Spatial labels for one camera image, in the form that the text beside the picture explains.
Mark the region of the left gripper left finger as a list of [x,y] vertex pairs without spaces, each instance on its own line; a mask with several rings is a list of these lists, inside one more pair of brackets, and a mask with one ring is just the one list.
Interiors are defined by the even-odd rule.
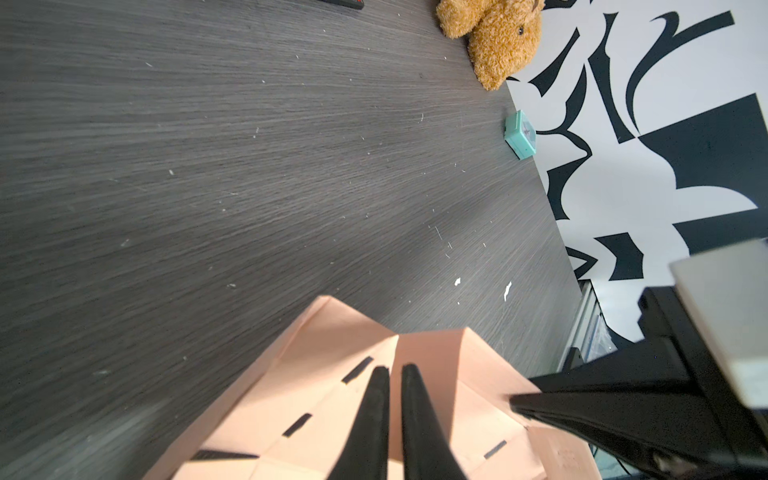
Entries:
[[328,480],[387,478],[390,374],[376,367],[368,382],[346,444]]

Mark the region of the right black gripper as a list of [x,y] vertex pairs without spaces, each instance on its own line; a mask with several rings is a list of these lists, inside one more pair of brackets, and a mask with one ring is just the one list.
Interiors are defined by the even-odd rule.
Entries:
[[674,288],[639,307],[647,340],[535,378],[511,409],[657,479],[765,479],[767,410],[742,403]]

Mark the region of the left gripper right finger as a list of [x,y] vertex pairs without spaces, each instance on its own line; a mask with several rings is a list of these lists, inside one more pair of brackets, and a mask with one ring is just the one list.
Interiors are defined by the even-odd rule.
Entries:
[[401,371],[404,475],[408,480],[466,480],[446,440],[415,364]]

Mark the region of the peach paper box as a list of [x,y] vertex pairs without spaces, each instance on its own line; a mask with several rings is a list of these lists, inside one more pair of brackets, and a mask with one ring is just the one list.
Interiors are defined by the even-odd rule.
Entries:
[[397,334],[320,296],[160,456],[151,479],[327,479],[378,366],[386,479],[406,479],[401,371],[418,366],[467,479],[595,479],[587,443],[511,410],[534,384],[468,328]]

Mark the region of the pink paper box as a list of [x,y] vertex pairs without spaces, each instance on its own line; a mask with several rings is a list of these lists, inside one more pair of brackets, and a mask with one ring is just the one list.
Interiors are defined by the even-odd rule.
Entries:
[[365,6],[363,0],[321,0],[322,2],[343,6],[354,10],[362,10]]

